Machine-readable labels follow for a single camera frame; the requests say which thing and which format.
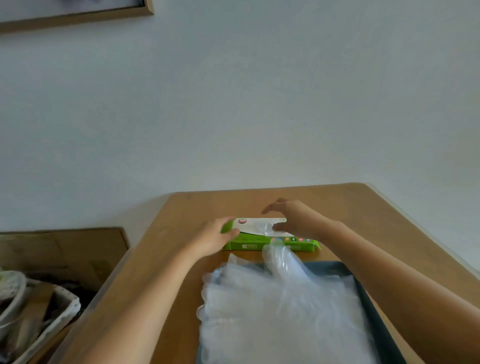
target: forearm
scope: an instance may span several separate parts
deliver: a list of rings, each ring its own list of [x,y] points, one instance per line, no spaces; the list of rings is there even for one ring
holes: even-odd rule
[[[195,263],[178,252],[78,364],[148,364],[180,285]]]
[[[479,363],[480,310],[333,222],[322,241],[426,363]]]

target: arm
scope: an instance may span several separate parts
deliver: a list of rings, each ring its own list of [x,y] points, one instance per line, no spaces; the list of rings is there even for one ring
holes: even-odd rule
[[[240,232],[220,233],[233,218],[208,222],[170,260],[137,300],[76,364],[148,364],[180,285],[195,262],[219,251]]]
[[[300,201],[269,211],[287,218],[274,230],[319,240],[344,262],[425,363],[480,363],[478,308]]]

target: dark tray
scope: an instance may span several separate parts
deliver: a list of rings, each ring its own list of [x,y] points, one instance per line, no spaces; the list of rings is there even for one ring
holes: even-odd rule
[[[340,276],[345,277],[352,275],[352,272],[345,264],[337,261],[319,261],[319,262],[304,262],[305,266],[317,276]],[[370,332],[373,337],[373,345],[375,345],[378,352],[378,359],[380,364],[407,364],[403,358],[402,353],[395,344],[390,332],[385,327],[384,322],[378,315],[377,310],[373,306],[367,292],[364,290],[360,282],[355,277],[355,286],[360,298],[360,302],[367,318]],[[197,354],[197,364],[202,364],[201,359],[202,347],[200,346]]]

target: picture frame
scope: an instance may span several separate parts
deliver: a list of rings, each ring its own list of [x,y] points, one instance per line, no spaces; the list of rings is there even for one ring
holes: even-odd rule
[[[142,0],[142,3],[143,6],[112,8],[99,11],[76,12],[70,14],[0,22],[0,34],[153,15],[153,0]]]

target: clear plastic bag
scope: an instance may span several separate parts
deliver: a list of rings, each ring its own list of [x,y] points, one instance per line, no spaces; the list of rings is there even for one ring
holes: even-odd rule
[[[263,254],[204,280],[203,364],[377,363],[352,276],[316,276],[280,241]]]

